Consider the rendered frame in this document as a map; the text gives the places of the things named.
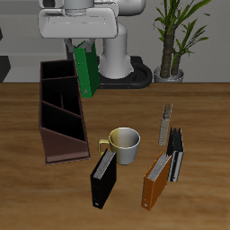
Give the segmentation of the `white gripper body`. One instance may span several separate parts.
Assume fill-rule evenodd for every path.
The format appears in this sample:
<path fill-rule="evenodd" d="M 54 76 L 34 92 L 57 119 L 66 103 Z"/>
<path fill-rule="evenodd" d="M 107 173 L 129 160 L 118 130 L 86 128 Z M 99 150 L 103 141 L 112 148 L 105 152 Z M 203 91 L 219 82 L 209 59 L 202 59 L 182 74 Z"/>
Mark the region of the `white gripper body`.
<path fill-rule="evenodd" d="M 44 9 L 39 13 L 39 31 L 42 38 L 110 39 L 118 35 L 118 25 L 110 8 L 89 8 L 77 16 L 67 16 L 64 9 Z"/>

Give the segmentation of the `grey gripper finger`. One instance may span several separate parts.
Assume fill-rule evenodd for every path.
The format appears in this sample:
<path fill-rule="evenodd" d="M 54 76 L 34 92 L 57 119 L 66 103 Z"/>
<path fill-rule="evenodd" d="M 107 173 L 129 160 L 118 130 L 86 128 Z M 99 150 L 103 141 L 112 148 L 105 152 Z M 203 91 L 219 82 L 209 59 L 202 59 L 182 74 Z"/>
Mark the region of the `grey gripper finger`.
<path fill-rule="evenodd" d="M 72 40 L 71 39 L 64 39 L 64 42 L 68 46 L 69 52 L 74 52 L 75 46 L 72 44 Z"/>
<path fill-rule="evenodd" d="M 86 41 L 86 51 L 92 51 L 93 50 L 93 44 L 95 42 L 95 39 L 89 39 Z"/>

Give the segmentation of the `green book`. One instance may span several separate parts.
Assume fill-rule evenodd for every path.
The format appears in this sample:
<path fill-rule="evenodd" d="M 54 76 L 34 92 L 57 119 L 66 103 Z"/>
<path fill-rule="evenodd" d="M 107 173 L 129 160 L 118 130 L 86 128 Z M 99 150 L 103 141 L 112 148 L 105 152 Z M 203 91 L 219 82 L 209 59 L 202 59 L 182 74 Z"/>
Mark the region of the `green book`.
<path fill-rule="evenodd" d="M 95 43 L 92 51 L 86 51 L 86 41 L 74 48 L 75 62 L 83 98 L 91 98 L 100 86 Z"/>

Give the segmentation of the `dark brown desk caddy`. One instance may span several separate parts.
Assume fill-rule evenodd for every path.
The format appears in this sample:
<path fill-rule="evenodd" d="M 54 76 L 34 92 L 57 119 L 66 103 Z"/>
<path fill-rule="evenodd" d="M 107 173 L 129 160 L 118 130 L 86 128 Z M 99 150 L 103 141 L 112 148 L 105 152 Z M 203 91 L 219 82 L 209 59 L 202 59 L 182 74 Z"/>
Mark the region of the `dark brown desk caddy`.
<path fill-rule="evenodd" d="M 73 60 L 40 63 L 39 129 L 45 165 L 91 158 Z"/>

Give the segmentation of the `grey book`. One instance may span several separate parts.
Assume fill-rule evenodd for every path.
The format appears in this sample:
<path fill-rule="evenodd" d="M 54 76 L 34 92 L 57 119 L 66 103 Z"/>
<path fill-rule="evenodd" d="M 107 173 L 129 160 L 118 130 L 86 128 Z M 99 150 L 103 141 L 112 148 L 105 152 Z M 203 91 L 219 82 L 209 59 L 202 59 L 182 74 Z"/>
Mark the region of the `grey book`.
<path fill-rule="evenodd" d="M 162 119 L 161 119 L 159 140 L 158 140 L 159 146 L 166 146 L 168 128 L 169 128 L 170 119 L 171 119 L 171 115 L 172 115 L 172 108 L 173 108 L 172 104 L 166 103 L 164 105 L 163 115 L 162 115 Z"/>

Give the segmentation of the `black and white book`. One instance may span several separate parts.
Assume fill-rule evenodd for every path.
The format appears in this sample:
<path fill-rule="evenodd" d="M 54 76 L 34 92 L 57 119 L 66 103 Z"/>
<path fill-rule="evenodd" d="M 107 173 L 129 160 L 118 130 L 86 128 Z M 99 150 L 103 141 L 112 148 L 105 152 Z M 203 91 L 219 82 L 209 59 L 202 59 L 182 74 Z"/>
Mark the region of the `black and white book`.
<path fill-rule="evenodd" d="M 184 153 L 184 149 L 182 143 L 181 129 L 173 128 L 170 130 L 170 136 L 169 136 L 168 147 L 166 152 L 166 154 L 171 157 L 171 164 L 168 173 L 168 181 L 173 181 L 173 182 L 178 181 L 183 153 Z"/>

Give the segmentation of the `orange book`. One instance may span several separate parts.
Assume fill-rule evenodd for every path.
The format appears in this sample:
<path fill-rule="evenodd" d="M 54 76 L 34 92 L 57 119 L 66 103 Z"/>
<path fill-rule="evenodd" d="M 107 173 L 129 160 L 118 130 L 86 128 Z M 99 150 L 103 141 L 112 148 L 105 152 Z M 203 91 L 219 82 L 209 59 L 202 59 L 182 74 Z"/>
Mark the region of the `orange book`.
<path fill-rule="evenodd" d="M 150 211 L 168 180 L 171 156 L 161 152 L 144 176 L 141 206 Z"/>

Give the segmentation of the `green pot plant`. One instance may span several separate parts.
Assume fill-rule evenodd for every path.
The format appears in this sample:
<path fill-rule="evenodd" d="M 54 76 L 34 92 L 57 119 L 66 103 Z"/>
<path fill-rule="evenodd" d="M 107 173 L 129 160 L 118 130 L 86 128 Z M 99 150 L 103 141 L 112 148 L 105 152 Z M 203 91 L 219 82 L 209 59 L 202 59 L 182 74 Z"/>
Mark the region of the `green pot plant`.
<path fill-rule="evenodd" d="M 184 24 L 198 9 L 211 2 L 211 0 L 200 0 L 197 3 L 194 1 L 191 0 L 184 9 L 181 9 L 181 0 L 164 0 L 164 10 L 156 8 L 160 16 L 154 20 L 153 26 L 155 27 L 156 22 L 161 23 L 162 29 L 157 27 L 157 30 L 161 35 L 159 40 L 164 46 L 161 65 L 154 71 L 155 83 L 181 83 L 184 77 L 180 69 L 181 57 L 185 54 L 190 56 L 192 54 L 190 48 L 193 45 L 208 39 L 202 37 L 206 25 L 192 34 L 197 19 Z"/>

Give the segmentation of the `yellow and white mug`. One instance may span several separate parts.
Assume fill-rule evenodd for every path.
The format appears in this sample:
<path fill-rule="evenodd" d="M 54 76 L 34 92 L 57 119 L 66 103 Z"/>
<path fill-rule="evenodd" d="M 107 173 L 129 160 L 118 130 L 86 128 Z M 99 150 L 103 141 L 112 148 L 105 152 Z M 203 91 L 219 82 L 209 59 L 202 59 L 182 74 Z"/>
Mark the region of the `yellow and white mug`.
<path fill-rule="evenodd" d="M 133 128 L 115 128 L 107 139 L 99 140 L 98 151 L 103 155 L 101 144 L 107 144 L 112 152 L 116 152 L 117 163 L 128 165 L 135 160 L 139 143 L 140 135 Z"/>

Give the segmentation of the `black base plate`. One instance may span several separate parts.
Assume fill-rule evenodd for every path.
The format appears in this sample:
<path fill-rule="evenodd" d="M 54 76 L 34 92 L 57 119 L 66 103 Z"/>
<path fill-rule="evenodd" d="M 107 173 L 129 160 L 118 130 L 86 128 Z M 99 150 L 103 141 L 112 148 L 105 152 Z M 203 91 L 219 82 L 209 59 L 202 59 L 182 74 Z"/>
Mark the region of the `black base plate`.
<path fill-rule="evenodd" d="M 153 80 L 152 71 L 143 64 L 142 58 L 139 56 L 130 57 L 131 65 L 134 71 L 128 76 L 120 79 L 109 79 L 99 75 L 99 89 L 141 89 L 148 87 Z"/>

